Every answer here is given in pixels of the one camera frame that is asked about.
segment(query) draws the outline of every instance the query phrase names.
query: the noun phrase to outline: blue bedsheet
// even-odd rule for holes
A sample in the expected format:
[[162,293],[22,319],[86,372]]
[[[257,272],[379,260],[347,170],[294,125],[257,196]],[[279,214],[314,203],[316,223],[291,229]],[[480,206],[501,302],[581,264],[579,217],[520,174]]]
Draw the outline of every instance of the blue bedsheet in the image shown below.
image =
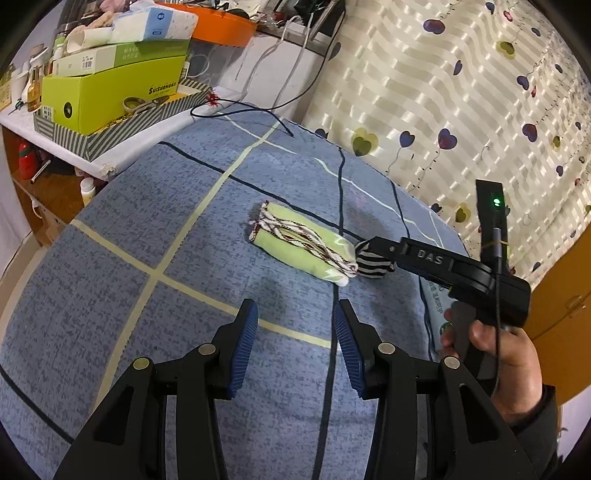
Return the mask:
[[[342,222],[352,242],[400,239],[407,231],[396,188],[412,238],[464,251],[452,229],[362,160],[288,124],[291,138],[274,123],[263,112],[204,119],[156,145],[78,215],[31,277],[0,364],[63,432],[1,378],[0,420],[42,479],[52,478],[68,448],[63,437],[80,431],[101,383],[111,385],[138,356],[161,362],[211,340],[247,297],[265,323],[243,388],[217,403],[232,479],[312,477],[336,295],[382,339],[413,356],[435,355],[416,275],[358,277],[336,291],[246,240],[264,200],[334,231]],[[376,403],[357,398],[340,353],[330,405],[320,478],[363,478]],[[174,479],[174,402],[167,432]]]

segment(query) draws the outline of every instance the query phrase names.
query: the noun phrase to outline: scissors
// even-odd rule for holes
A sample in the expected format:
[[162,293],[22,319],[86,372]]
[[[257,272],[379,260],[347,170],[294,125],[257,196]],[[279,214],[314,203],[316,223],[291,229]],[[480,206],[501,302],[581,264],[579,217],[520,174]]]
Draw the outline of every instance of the scissors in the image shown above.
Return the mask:
[[144,100],[143,98],[127,97],[123,100],[123,110],[131,115],[136,115],[141,112],[145,112],[151,108],[162,105],[166,100],[170,98],[170,95],[164,95],[162,97],[155,98],[154,100]]

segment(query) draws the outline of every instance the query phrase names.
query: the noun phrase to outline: black wire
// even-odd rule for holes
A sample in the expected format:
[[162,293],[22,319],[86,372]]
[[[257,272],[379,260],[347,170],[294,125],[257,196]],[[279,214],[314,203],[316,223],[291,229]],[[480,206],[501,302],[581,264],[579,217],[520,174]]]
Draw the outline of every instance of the black wire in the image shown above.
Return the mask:
[[287,132],[287,134],[288,134],[290,137],[292,137],[292,138],[293,138],[293,136],[294,136],[294,134],[293,134],[293,133],[291,133],[291,130],[290,130],[289,128],[287,128],[286,124],[285,124],[285,123],[283,123],[283,122],[281,121],[281,119],[280,119],[280,118],[279,118],[279,117],[278,117],[278,116],[277,116],[275,113],[271,112],[271,111],[270,111],[269,109],[267,109],[267,108],[259,108],[259,107],[257,107],[257,106],[254,106],[254,105],[249,105],[248,103],[238,102],[237,100],[227,100],[227,99],[225,99],[225,98],[219,98],[219,99],[217,99],[217,100],[219,100],[220,102],[232,102],[232,103],[237,103],[238,105],[245,105],[245,106],[248,106],[248,107],[250,107],[250,108],[249,108],[249,109],[246,109],[246,110],[235,110],[235,111],[233,111],[233,112],[220,113],[219,115],[198,115],[198,114],[196,114],[196,113],[193,113],[193,110],[195,110],[196,108],[200,107],[200,105],[199,105],[199,106],[195,106],[195,107],[191,108],[191,111],[189,112],[189,114],[190,114],[191,116],[194,116],[194,117],[196,117],[196,118],[216,118],[216,117],[219,117],[219,116],[228,116],[228,115],[233,115],[233,114],[235,114],[235,113],[241,113],[241,112],[252,112],[252,111],[255,111],[255,112],[267,112],[267,113],[270,113],[272,116],[274,116],[274,117],[275,117],[275,120],[277,120],[277,121],[278,121],[278,122],[281,124],[281,126],[282,126],[283,128],[285,128],[285,131]]
[[499,388],[499,379],[501,378],[501,274],[497,272],[495,278],[495,301],[496,301],[496,373],[495,387],[492,389],[491,397]]
[[343,26],[343,23],[345,23],[345,18],[344,18],[344,15],[345,14],[346,14],[346,11],[343,13],[343,18],[341,19],[341,22],[340,22],[339,26],[337,27],[334,35],[330,39],[329,46],[326,49],[326,55],[322,59],[322,63],[320,64],[320,68],[318,69],[318,72],[316,72],[316,75],[314,76],[314,79],[308,85],[308,87],[303,92],[301,92],[299,95],[293,97],[291,100],[288,100],[285,103],[282,103],[281,105],[277,105],[277,106],[274,106],[274,107],[271,107],[271,108],[261,108],[261,107],[249,105],[248,103],[238,102],[237,100],[229,100],[229,99],[220,98],[219,100],[221,102],[235,103],[235,104],[238,104],[238,105],[247,106],[249,108],[243,109],[243,110],[234,110],[233,112],[222,112],[222,113],[218,113],[216,115],[198,115],[196,113],[193,113],[193,110],[195,110],[197,108],[197,107],[194,107],[189,112],[190,115],[193,116],[193,117],[196,117],[196,118],[219,118],[219,117],[223,117],[223,116],[234,115],[235,113],[244,113],[244,112],[268,112],[268,113],[270,113],[271,115],[273,115],[275,117],[275,119],[283,126],[283,128],[285,128],[285,131],[287,131],[288,135],[290,137],[293,137],[294,136],[293,133],[291,133],[291,131],[286,127],[286,125],[272,111],[273,110],[277,110],[278,108],[283,108],[286,105],[289,105],[290,103],[295,102],[296,100],[302,98],[314,86],[314,84],[316,83],[316,80],[318,80],[318,77],[320,76],[320,73],[322,72],[322,69],[324,68],[324,64],[326,63],[327,59],[329,58],[330,48],[331,48],[333,42],[335,41],[335,38],[337,37],[337,35],[338,35],[339,31],[340,31],[340,28]]

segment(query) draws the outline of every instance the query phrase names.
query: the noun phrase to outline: label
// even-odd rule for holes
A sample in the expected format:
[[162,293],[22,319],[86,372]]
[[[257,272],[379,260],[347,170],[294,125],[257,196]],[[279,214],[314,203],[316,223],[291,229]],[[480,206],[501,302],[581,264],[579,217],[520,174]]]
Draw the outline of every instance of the label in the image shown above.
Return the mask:
[[84,55],[82,57],[82,70],[90,70],[92,68],[93,58],[90,55]]
[[50,122],[53,122],[53,107],[43,105],[41,107],[41,117],[44,118],[45,120],[49,120]]

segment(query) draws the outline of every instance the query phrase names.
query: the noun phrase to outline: green box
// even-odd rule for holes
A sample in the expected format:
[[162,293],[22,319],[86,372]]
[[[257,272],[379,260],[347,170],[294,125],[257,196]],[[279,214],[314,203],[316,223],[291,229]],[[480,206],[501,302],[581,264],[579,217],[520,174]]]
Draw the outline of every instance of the green box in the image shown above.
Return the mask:
[[127,97],[153,100],[175,93],[184,61],[184,56],[170,57],[85,77],[44,77],[44,114],[57,125],[89,135],[124,116]]
[[119,43],[84,50],[53,62],[55,77],[79,77],[141,61],[187,54],[189,40],[158,40]]

